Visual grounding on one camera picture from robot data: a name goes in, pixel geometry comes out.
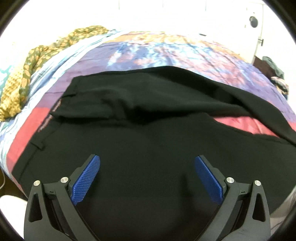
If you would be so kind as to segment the colourful satin bedspread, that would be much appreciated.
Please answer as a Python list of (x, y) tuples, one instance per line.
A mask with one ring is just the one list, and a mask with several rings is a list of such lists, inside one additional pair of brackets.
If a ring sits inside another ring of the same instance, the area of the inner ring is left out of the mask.
[(12, 176), (30, 138), (48, 122), (50, 109), (74, 77), (158, 66), (184, 68), (255, 94), (278, 108), (295, 127), (295, 113), (272, 83), (221, 44), (165, 33), (110, 31), (80, 40), (31, 76), (24, 107), (12, 118), (1, 121), (1, 168)]

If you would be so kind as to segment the dark wooden dresser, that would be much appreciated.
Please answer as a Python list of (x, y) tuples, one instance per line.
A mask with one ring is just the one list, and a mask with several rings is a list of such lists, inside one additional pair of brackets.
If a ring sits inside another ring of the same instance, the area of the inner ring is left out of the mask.
[(266, 61), (259, 59), (257, 56), (254, 56), (253, 66), (268, 79), (276, 77), (276, 72), (269, 66), (269, 64)]

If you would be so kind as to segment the white door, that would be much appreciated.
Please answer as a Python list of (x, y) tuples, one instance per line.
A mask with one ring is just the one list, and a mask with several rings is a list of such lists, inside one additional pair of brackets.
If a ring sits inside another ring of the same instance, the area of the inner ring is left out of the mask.
[(244, 16), (244, 28), (242, 31), (242, 40), (240, 45), (241, 57), (252, 63), (258, 39), (261, 38), (263, 23), (263, 6), (248, 7)]

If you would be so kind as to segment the grey cloth on dresser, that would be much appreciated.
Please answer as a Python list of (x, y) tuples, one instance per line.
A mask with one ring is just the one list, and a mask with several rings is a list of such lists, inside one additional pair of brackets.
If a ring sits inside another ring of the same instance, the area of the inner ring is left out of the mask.
[(267, 57), (267, 56), (263, 56), (262, 60), (267, 63), (267, 65), (269, 66), (270, 70), (271, 70), (271, 76), (272, 77), (278, 77), (281, 79), (285, 78), (285, 74), (284, 72), (275, 64), (275, 62)]

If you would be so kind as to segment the yellow floral blanket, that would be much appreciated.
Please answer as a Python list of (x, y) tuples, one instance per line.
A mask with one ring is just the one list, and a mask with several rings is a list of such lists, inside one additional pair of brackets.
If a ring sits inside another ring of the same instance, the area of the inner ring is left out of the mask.
[(51, 45), (39, 45), (31, 49), (25, 61), (7, 68), (6, 77), (1, 77), (1, 121), (20, 113), (28, 100), (31, 76), (53, 56), (80, 40), (103, 35), (109, 30), (103, 26), (78, 28)]

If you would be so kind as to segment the black pants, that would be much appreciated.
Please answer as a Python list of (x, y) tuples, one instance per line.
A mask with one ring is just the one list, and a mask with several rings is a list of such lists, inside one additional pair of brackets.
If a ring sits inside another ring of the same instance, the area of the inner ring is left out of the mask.
[(177, 67), (72, 80), (12, 174), (29, 194), (96, 154), (101, 167), (78, 211), (100, 240), (194, 240), (214, 204), (194, 168), (262, 182), (270, 211), (295, 187), (295, 131), (272, 104)]

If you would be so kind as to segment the pile of clothes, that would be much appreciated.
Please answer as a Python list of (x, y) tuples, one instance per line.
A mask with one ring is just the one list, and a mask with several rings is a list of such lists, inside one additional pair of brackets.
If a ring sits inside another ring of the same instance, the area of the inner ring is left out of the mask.
[(286, 82), (279, 77), (273, 76), (271, 77), (271, 83), (277, 88), (283, 97), (288, 100), (289, 87)]

